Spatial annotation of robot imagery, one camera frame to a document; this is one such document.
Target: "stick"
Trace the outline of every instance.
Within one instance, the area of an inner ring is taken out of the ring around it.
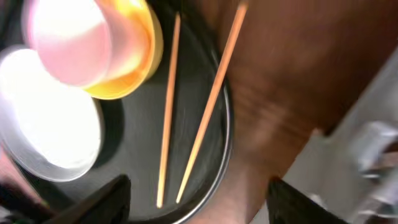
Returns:
[[[207,101],[205,112],[201,119],[198,134],[195,139],[195,142],[193,143],[191,155],[189,157],[187,168],[185,169],[184,177],[182,179],[180,190],[178,192],[177,201],[176,201],[177,203],[179,203],[181,201],[182,194],[184,193],[185,187],[187,186],[188,178],[191,174],[193,164],[195,163],[195,159],[197,158],[201,142],[205,136],[206,128],[208,126],[211,114],[213,112],[213,109],[214,109],[214,106],[215,106],[215,103],[216,103],[216,100],[218,97],[218,93],[221,90],[221,86],[224,81],[226,69],[227,69],[229,61],[231,59],[232,52],[234,50],[236,40],[238,39],[239,31],[241,29],[243,19],[244,19],[247,9],[248,9],[248,5],[247,5],[246,1],[244,1],[239,5],[238,11],[236,12],[235,19],[234,19],[234,22],[232,25],[232,29],[231,29],[231,32],[229,33],[228,41],[227,41],[226,47],[224,49],[224,54],[221,58],[220,66],[218,67],[216,78],[214,80],[213,87],[211,88],[211,92],[210,92],[209,99]]]
[[[180,14],[177,13],[177,15],[175,16],[173,46],[172,46],[172,54],[170,59],[170,70],[169,70],[169,83],[167,84],[166,106],[164,113],[162,154],[160,156],[159,184],[157,187],[156,205],[158,208],[161,208],[163,206],[164,185],[165,185],[166,169],[167,169],[167,157],[169,154],[170,127],[171,127],[172,112],[173,112],[175,71],[177,69],[177,54],[178,54],[178,41],[180,37],[180,25],[181,25],[181,18]]]

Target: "wooden chopstick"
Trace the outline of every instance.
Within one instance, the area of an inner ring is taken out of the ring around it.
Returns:
[[[220,66],[218,67],[218,71],[216,74],[216,78],[214,80],[213,87],[211,88],[210,96],[207,101],[207,105],[205,108],[205,112],[201,119],[201,123],[199,126],[198,134],[196,136],[195,142],[193,143],[191,155],[188,160],[187,168],[185,169],[184,177],[182,179],[182,183],[180,186],[180,190],[178,191],[177,203],[181,201],[182,195],[184,193],[185,187],[187,186],[188,178],[191,174],[193,164],[197,158],[201,142],[205,136],[206,128],[208,126],[209,120],[211,118],[211,114],[213,112],[218,93],[221,90],[221,86],[224,81],[226,69],[228,67],[229,61],[231,60],[232,52],[235,47],[236,40],[238,39],[239,31],[241,30],[241,26],[243,23],[244,16],[246,15],[246,11],[248,9],[247,1],[243,1],[239,4],[238,10],[235,15],[234,22],[232,24],[231,32],[229,33],[229,37],[226,43],[226,47],[224,49],[223,56],[221,58]]]
[[[172,112],[173,112],[175,72],[177,69],[180,25],[181,25],[181,18],[180,14],[177,13],[177,15],[175,16],[172,54],[171,54],[170,68],[169,68],[169,83],[167,84],[166,106],[164,113],[162,154],[160,156],[159,183],[157,187],[157,202],[156,202],[156,206],[158,208],[161,208],[163,206],[164,185],[165,185],[166,170],[167,170],[167,157],[169,154],[170,127],[171,127]]]

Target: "round tray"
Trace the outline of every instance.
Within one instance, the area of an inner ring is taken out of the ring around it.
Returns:
[[[119,174],[131,179],[131,223],[181,223],[201,209],[218,187],[231,153],[232,114],[224,85],[211,117],[187,188],[175,203],[185,167],[218,68],[218,54],[200,16],[182,9],[172,135],[164,206],[156,207],[165,95],[175,7],[149,1],[164,34],[164,54],[154,76],[129,96],[100,101],[104,114],[104,146],[94,167],[66,183],[25,176],[54,209],[63,210],[83,200]]]

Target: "wooden table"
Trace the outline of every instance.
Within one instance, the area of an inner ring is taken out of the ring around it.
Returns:
[[[192,0],[220,52],[237,0]],[[315,128],[330,132],[398,43],[398,1],[251,0],[228,70],[234,152],[191,223],[248,223]]]

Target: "yellow cup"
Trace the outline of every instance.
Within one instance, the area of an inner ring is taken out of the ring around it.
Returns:
[[[154,11],[143,0],[102,0],[123,16],[143,24],[150,38],[149,51],[142,64],[131,73],[91,86],[86,91],[94,98],[115,100],[122,98],[143,84],[157,70],[163,54],[163,34]]]

